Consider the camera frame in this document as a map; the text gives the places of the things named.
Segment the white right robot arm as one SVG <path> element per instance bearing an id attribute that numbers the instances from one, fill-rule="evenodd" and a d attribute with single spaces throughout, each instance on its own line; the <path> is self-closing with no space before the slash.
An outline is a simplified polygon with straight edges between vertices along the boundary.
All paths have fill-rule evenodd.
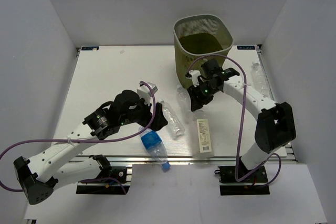
<path id="1" fill-rule="evenodd" d="M 205 56 L 201 70 L 189 66 L 185 76 L 192 81 L 187 88 L 191 111 L 200 110 L 209 104 L 214 95 L 222 92 L 242 105 L 239 140 L 236 151 L 235 180 L 250 181 L 256 170 L 263 166 L 275 152 L 296 138 L 295 121 L 289 103 L 278 103 L 247 83 L 247 76 L 240 67 L 223 69 L 214 56 Z M 256 120 L 255 142 L 244 154 L 240 154 L 245 112 Z"/>

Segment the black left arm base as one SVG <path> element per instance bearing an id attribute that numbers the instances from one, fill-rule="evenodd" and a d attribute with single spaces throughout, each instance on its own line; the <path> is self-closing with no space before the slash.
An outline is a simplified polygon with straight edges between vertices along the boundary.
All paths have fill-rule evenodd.
<path id="1" fill-rule="evenodd" d="M 132 168 L 127 166 L 111 166 L 108 179 L 99 175 L 99 180 L 77 183 L 77 195 L 125 195 L 130 189 Z"/>

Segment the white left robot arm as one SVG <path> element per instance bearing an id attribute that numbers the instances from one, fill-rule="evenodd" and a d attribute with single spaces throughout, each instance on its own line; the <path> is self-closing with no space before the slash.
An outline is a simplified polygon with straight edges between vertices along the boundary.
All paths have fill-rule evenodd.
<path id="1" fill-rule="evenodd" d="M 28 159 L 14 161 L 16 177 L 30 205 L 36 205 L 60 187 L 76 182 L 112 180 L 112 167 L 103 155 L 91 155 L 83 162 L 70 160 L 84 150 L 118 133 L 120 127 L 136 123 L 158 131 L 167 125 L 162 105 L 152 105 L 156 85 L 140 85 L 124 90 L 113 101 L 100 105 L 84 118 L 64 143 L 58 142 Z"/>

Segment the square bottle yellow label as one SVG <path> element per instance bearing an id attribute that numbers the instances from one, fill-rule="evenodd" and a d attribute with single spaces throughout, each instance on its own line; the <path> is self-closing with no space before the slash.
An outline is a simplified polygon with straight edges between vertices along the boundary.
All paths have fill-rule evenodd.
<path id="1" fill-rule="evenodd" d="M 214 157 L 208 116 L 202 110 L 193 113 L 190 121 L 192 155 L 197 159 Z"/>

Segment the blue label water bottle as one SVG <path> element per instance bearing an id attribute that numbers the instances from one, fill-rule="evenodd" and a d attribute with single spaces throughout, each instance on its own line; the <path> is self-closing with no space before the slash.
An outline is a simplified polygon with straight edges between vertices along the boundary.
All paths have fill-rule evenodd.
<path id="1" fill-rule="evenodd" d="M 147 153 L 161 165 L 164 172 L 167 172 L 171 166 L 168 161 L 166 148 L 157 132 L 146 129 L 139 136 Z"/>

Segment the clear bottle white cap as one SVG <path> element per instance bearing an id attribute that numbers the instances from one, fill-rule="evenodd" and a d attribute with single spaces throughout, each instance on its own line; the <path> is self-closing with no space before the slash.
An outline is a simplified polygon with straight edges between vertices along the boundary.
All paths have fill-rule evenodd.
<path id="1" fill-rule="evenodd" d="M 193 69 L 197 69 L 197 70 L 200 70 L 201 69 L 201 65 L 204 64 L 207 60 L 208 60 L 208 58 L 202 58 L 200 60 L 188 58 L 183 63 L 183 66 L 184 66 L 185 70 L 188 70 L 188 69 L 192 69 L 192 70 Z"/>

